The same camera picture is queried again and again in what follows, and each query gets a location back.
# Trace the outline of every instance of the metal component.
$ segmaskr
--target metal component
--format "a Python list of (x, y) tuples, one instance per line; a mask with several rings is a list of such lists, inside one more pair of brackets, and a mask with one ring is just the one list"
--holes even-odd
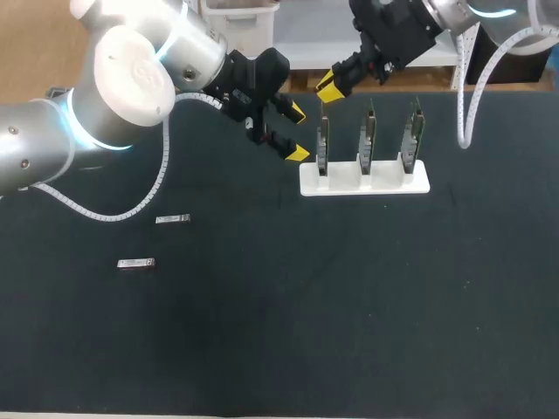
[(371, 102), (370, 109), (361, 126), (361, 138), (359, 139), (359, 165), (362, 175), (370, 175), (370, 166), (373, 162), (373, 152), (375, 150), (375, 137), (376, 116)]
[(184, 70), (183, 77), (186, 81), (193, 81), (196, 78), (196, 72), (194, 70)]
[(330, 122), (322, 116), (321, 126), (317, 129), (316, 162), (320, 176), (328, 176), (328, 142), (330, 138)]
[(169, 38), (183, 7), (182, 0), (95, 0), (80, 19), (90, 33), (102, 34), (118, 25), (128, 26), (159, 50)]
[(45, 99), (54, 99), (68, 92), (70, 92), (70, 89), (66, 89), (65, 87), (51, 87), (45, 94)]
[[(176, 25), (177, 28), (180, 25), (180, 30), (175, 29), (170, 35), (172, 45), (163, 47), (169, 49), (161, 56), (161, 62), (179, 89), (187, 92), (202, 90), (221, 71), (227, 41), (192, 10), (186, 16), (181, 15)], [(193, 71), (195, 77), (184, 77), (184, 69)]]
[(416, 166), (416, 161), (419, 154), (419, 146), (423, 138), (425, 118), (419, 99), (415, 99), (411, 103), (412, 113), (411, 117), (405, 126), (404, 138), (402, 139), (402, 163), (404, 165), (404, 172), (407, 175), (413, 174)]
[[(149, 127), (136, 125), (120, 117), (101, 95), (99, 81), (106, 77), (106, 74), (101, 74), (98, 69), (100, 66), (98, 63), (102, 61), (102, 57), (97, 56), (96, 52), (100, 49), (100, 45), (112, 45), (116, 51), (130, 48), (128, 42), (123, 42), (118, 39), (118, 35), (111, 32), (105, 33), (91, 43), (78, 85), (73, 91), (63, 96), (67, 99), (66, 108), (69, 111), (69, 117), (72, 118), (72, 113), (75, 115), (76, 121), (71, 120), (70, 126), (75, 131), (74, 125), (80, 125), (88, 135), (109, 148), (129, 147), (149, 134)], [(153, 71), (153, 74), (150, 73), (149, 76), (157, 79), (158, 73), (151, 66), (147, 68), (149, 71)], [(151, 82), (151, 86), (144, 87), (144, 89), (146, 92), (156, 92), (155, 86), (158, 85), (159, 82)]]
[[(182, 0), (96, 0), (80, 21), (94, 36), (117, 25), (137, 31), (154, 46), (176, 86), (187, 92), (209, 85), (227, 53), (224, 37)], [(183, 72), (190, 67), (196, 77), (187, 79)]]
[(155, 259), (122, 259), (119, 260), (119, 263), (116, 266), (117, 268), (124, 270), (155, 268)]
[(159, 216), (156, 218), (155, 223), (190, 223), (190, 214), (183, 214), (181, 216)]
[(441, 29), (459, 35), (474, 26), (478, 19), (466, 0), (422, 0), (431, 17)]
[(68, 162), (72, 139), (63, 116), (52, 103), (38, 100), (0, 106), (2, 126), (0, 196), (11, 190), (44, 182), (59, 173)]

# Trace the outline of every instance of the white cable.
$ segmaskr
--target white cable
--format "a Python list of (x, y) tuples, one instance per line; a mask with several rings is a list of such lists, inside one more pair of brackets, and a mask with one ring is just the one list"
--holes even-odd
[(466, 84), (466, 55), (464, 53), (464, 37), (462, 35), (456, 38), (456, 46), (458, 47), (458, 144), (462, 148), (468, 148), (466, 139), (464, 138), (464, 85)]
[[(222, 106), (222, 103), (220, 101), (203, 93), (179, 94), (178, 96), (176, 96), (175, 103), (178, 103), (181, 100), (201, 100), (202, 102), (205, 102), (215, 107), (217, 110), (221, 109)], [(155, 179), (155, 184), (149, 191), (148, 195), (130, 211), (125, 212), (123, 214), (119, 214), (118, 216), (103, 216), (101, 214), (96, 214), (90, 211), (89, 209), (85, 209), (84, 207), (78, 205), (68, 197), (62, 195), (55, 188), (50, 187), (44, 183), (33, 185), (33, 188), (37, 188), (42, 190), (43, 192), (46, 192), (47, 194), (61, 201), (64, 205), (67, 205), (74, 211), (79, 212), (82, 216), (87, 216), (89, 218), (92, 218), (93, 220), (102, 221), (104, 223), (115, 223), (115, 222), (126, 220), (131, 216), (135, 216), (141, 210), (143, 210), (146, 207), (146, 205), (148, 205), (148, 203), (154, 198), (155, 194), (161, 187), (168, 165), (169, 165), (169, 116), (165, 118), (165, 120), (163, 121), (163, 158), (162, 158), (161, 168), (159, 169), (159, 173), (157, 174), (157, 177)]]
[(541, 35), (545, 38), (559, 38), (559, 29), (551, 26), (543, 26), (538, 31), (530, 27), (523, 29), (522, 31), (516, 32), (512, 37), (510, 37), (503, 45), (501, 45), (494, 55), (487, 62), (486, 67), (480, 75), (478, 84), (473, 91), (472, 101), (470, 102), (470, 109), (468, 111), (467, 121), (466, 121), (466, 131), (463, 131), (464, 125), (464, 84), (465, 84), (465, 66), (464, 66), (464, 42), (463, 39), (458, 40), (457, 46), (459, 49), (459, 71), (460, 71), (460, 88), (458, 95), (458, 118), (459, 118), (459, 145), (463, 148), (469, 148), (472, 144), (473, 137), (473, 127), (475, 125), (475, 118), (478, 113), (478, 108), (480, 106), (481, 96), (487, 86), (489, 78), (495, 67), (500, 63), (502, 58), (513, 49), (518, 43), (526, 38), (532, 37), (534, 35)]
[(534, 31), (541, 31), (542, 24), (540, 24), (540, 18), (538, 17), (538, 3), (537, 0), (528, 0), (528, 14), (530, 16), (530, 24)]

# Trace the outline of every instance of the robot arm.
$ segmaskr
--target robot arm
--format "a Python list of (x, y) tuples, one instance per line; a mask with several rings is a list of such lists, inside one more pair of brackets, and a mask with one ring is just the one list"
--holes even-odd
[(48, 100), (0, 106), (0, 196), (70, 169), (97, 168), (131, 148), (172, 111), (176, 89), (203, 90), (222, 112), (249, 120), (249, 137), (290, 160), (308, 154), (268, 132), (268, 102), (295, 123), (304, 114), (278, 93), (289, 62), (274, 49), (251, 61), (183, 0), (72, 0), (89, 32), (79, 83)]
[[(544, 16), (553, 23), (559, 21), (556, 0), (539, 3)], [(457, 37), (481, 22), (499, 45), (530, 26), (527, 0), (349, 0), (349, 6), (360, 32), (361, 50), (336, 63), (317, 86), (324, 102), (350, 95), (368, 75), (384, 84), (394, 70), (403, 70), (432, 48), (442, 31)], [(534, 54), (554, 43), (556, 40), (532, 37), (510, 52)]]

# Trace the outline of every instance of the white shelf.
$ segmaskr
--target white shelf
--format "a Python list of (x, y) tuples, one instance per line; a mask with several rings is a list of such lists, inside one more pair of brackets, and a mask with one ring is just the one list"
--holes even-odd
[[(348, 0), (282, 0), (275, 14), (273, 46), (291, 62), (292, 70), (328, 69), (360, 48)], [(455, 66), (456, 48), (448, 33), (410, 64)]]

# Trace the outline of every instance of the black table surface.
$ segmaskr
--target black table surface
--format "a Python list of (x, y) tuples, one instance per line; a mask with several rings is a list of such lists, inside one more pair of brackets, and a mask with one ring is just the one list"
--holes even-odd
[[(374, 100), (395, 158), (409, 94), (328, 108), (355, 159)], [(171, 119), (155, 200), (103, 224), (37, 190), (0, 201), (0, 410), (215, 416), (557, 417), (559, 96), (489, 93), (473, 146), (452, 94), (419, 95), (426, 196), (304, 198), (298, 166), (199, 103)], [(320, 105), (274, 126), (314, 151)], [(161, 136), (55, 186), (114, 214)], [(190, 225), (155, 217), (190, 213)], [(121, 272), (121, 258), (156, 258)]]

